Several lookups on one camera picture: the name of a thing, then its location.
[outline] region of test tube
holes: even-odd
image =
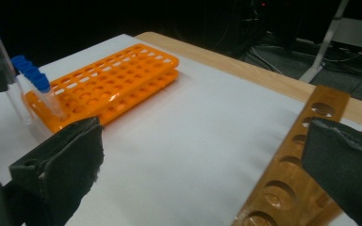
[[[67,120],[67,114],[61,109],[55,92],[51,89],[46,75],[36,71],[27,75],[35,88],[37,88],[37,96],[45,103],[52,114],[54,114],[59,120]]]
[[[30,90],[35,90],[34,85],[31,84],[31,81],[25,77],[25,71],[29,68],[36,68],[33,63],[25,59],[24,55],[18,55],[11,59],[11,63],[14,68],[19,73],[17,75],[18,81],[23,85],[24,92],[29,92]]]
[[[17,80],[16,72],[8,57],[8,53],[5,49],[3,42],[0,39],[0,73],[5,76],[8,90],[6,94],[14,107],[16,114],[26,125],[31,124],[33,116],[31,110],[25,104],[24,92]]]

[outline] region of white table surface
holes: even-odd
[[[139,42],[121,35],[41,71],[55,79]],[[175,56],[177,80],[106,126],[99,179],[67,225],[230,225],[304,107]],[[0,93],[3,185],[8,166],[38,144]],[[355,224],[341,215],[331,225]]]

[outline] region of floor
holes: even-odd
[[[290,51],[277,45],[276,41],[264,39],[246,50],[239,59],[299,79],[314,62],[320,45],[305,41],[299,42],[298,45]],[[323,65],[311,84],[339,89],[350,93],[355,99],[362,100],[362,52],[350,53],[337,46],[331,46]]]

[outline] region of metal stand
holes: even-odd
[[[337,8],[337,13],[335,14],[330,26],[328,27],[327,33],[325,34],[324,40],[322,41],[321,48],[316,55],[313,65],[302,75],[299,80],[306,83],[310,83],[311,80],[321,71],[322,69],[322,60],[324,59],[325,53],[327,52],[328,46],[331,43],[332,38],[340,24],[340,20],[343,17],[343,12],[345,11],[346,6],[348,5],[349,0],[342,0]]]

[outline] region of blue cap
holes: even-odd
[[[46,78],[44,73],[41,73],[41,76],[33,77],[31,82],[40,92],[45,93],[51,90],[51,84],[49,83],[48,78]]]
[[[32,82],[33,80],[33,77],[38,77],[38,76],[41,76],[41,72],[40,72],[40,69],[33,66],[33,65],[20,65],[20,68],[19,69],[24,75],[26,78],[28,78],[28,80],[30,80]]]
[[[11,59],[11,63],[13,64],[14,67],[17,68],[17,65],[19,65],[21,62],[26,61],[25,56],[24,55],[18,55],[15,56]]]

